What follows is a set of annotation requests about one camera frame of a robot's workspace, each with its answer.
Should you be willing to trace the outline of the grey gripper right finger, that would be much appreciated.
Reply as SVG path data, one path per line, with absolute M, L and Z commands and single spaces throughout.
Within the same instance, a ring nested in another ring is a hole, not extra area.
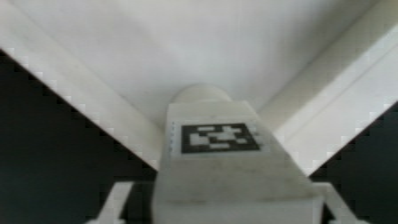
M 333 216 L 328 224 L 369 224 L 356 218 L 332 184 L 316 182 L 314 188 L 323 195 L 325 205 Z

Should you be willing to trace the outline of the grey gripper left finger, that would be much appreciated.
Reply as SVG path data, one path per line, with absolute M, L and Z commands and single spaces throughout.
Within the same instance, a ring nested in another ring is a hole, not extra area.
M 152 184 L 122 181 L 111 186 L 95 217 L 85 224 L 150 224 Z

